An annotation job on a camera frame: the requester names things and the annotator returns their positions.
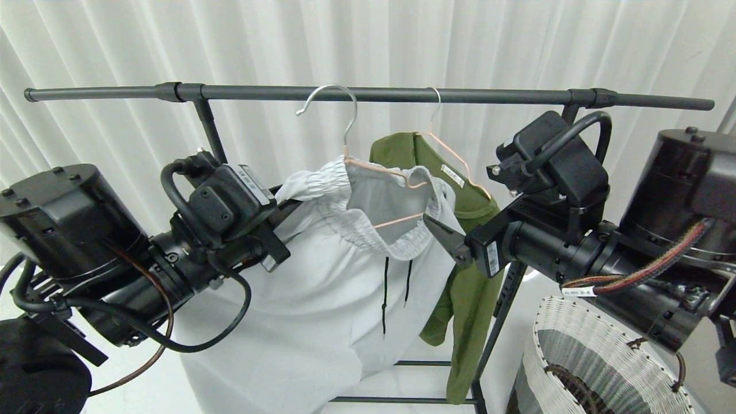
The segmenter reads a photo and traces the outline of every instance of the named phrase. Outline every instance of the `garment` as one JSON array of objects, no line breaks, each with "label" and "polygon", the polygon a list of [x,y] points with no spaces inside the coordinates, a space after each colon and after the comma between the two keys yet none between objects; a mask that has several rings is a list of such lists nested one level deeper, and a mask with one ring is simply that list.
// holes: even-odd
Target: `garment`
[{"label": "garment", "polygon": [[[499,212],[494,200],[468,184],[419,133],[395,133],[379,139],[371,146],[370,160],[389,168],[426,166],[432,175],[443,178],[455,191],[455,215],[465,231],[488,222]],[[422,330],[426,343],[441,345],[450,319],[455,318],[452,366],[447,379],[447,400],[453,404],[461,404],[470,389],[502,283],[503,274],[488,279],[475,263],[455,267]]]},{"label": "garment", "polygon": [[[431,185],[407,189],[401,177],[346,166],[342,157],[286,180],[277,201],[303,201],[275,229],[291,257],[273,273],[245,270],[252,303],[243,321],[211,349],[182,355],[205,412],[312,413],[401,358],[454,262],[421,220],[373,225],[425,211],[459,229],[452,188],[421,166],[406,174]],[[211,338],[241,303],[233,281],[195,296],[177,312],[177,339]]]}]

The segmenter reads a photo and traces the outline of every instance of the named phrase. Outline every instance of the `white floor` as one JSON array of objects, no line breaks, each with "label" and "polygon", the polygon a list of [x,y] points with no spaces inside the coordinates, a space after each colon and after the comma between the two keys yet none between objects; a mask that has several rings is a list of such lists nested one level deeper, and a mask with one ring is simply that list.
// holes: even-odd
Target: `white floor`
[{"label": "white floor", "polygon": [[[555,283],[544,276],[526,276],[527,280],[514,301],[509,319],[503,328],[501,338],[491,356],[481,380],[488,412],[500,414],[506,411],[509,392],[519,368],[523,343],[531,332],[531,325],[542,298],[559,294]],[[0,315],[5,319],[17,315],[8,294],[0,301]],[[110,357],[100,368],[92,368],[94,388],[105,385],[136,369],[155,351],[156,345],[150,341],[133,349],[120,349],[107,344],[96,335],[84,320],[75,320],[88,339],[103,349]],[[406,359],[443,359],[451,352],[451,337],[445,344],[432,348],[418,340],[408,351]],[[348,396],[413,396],[443,397],[445,380],[449,368],[394,367],[392,370],[367,379],[345,395]],[[450,405],[407,405],[407,404],[349,404],[330,403],[323,414],[471,414],[472,406]],[[85,406],[85,414],[201,414],[197,401],[186,381],[179,358],[167,351],[157,365],[140,378],[109,393],[90,399]]]}]

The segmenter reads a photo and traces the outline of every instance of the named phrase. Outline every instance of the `laundry basket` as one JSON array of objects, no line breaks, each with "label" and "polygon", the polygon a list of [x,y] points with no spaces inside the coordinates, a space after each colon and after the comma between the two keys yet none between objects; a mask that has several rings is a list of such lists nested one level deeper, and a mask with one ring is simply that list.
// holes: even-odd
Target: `laundry basket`
[{"label": "laundry basket", "polygon": [[542,301],[507,414],[694,413],[676,376],[575,301]]}]

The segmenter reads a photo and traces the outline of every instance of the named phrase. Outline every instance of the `olive green long-sleeve shirt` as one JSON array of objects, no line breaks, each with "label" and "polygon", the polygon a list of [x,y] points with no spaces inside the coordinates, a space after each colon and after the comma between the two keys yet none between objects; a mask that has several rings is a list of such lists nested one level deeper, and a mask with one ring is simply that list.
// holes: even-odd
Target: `olive green long-sleeve shirt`
[{"label": "olive green long-sleeve shirt", "polygon": [[[446,181],[456,195],[455,217],[467,232],[484,224],[498,212],[498,205],[427,144],[419,133],[395,133],[374,142],[371,146],[371,162],[388,168],[409,169],[425,166],[433,176]],[[488,335],[496,298],[503,275],[486,278],[475,267],[455,266],[437,306],[421,333],[428,344],[438,346],[445,341],[450,319],[453,321],[453,356],[450,376],[447,379],[447,400],[461,404],[473,381],[478,361]]]}]

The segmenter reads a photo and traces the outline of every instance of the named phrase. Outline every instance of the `clothes rack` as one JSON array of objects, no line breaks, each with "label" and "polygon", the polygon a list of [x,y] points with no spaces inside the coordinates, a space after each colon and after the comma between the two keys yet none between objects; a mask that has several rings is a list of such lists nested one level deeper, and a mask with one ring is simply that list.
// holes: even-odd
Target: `clothes rack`
[{"label": "clothes rack", "polygon": [[[208,103],[211,99],[304,101],[315,89],[313,86],[246,86],[204,85],[201,83],[169,82],[151,86],[113,86],[98,88],[56,88],[25,90],[30,102],[63,99],[161,99],[168,102],[193,102],[212,153],[220,162],[227,162],[222,142],[215,126],[214,115]],[[424,102],[435,103],[437,94],[432,88],[353,88],[350,90],[361,102]],[[647,108],[672,108],[711,110],[715,103],[710,99],[686,97],[664,97],[655,95],[619,94],[604,88],[567,89],[566,91],[512,90],[512,89],[438,89],[442,103],[465,104],[516,104],[516,105],[562,105],[562,117],[572,124],[580,108],[608,108],[612,106],[634,106]],[[347,101],[343,91],[324,90],[314,98],[317,101]],[[511,309],[516,292],[526,272],[526,265],[512,262],[506,271],[503,286],[493,312],[492,324],[483,354],[478,362],[475,378],[470,387],[472,404],[476,414],[487,414],[486,402],[481,389],[488,359],[498,340],[503,324]],[[399,361],[396,366],[449,367],[448,361]],[[446,399],[352,396],[338,397],[334,402],[401,403],[401,404],[449,404]]]}]

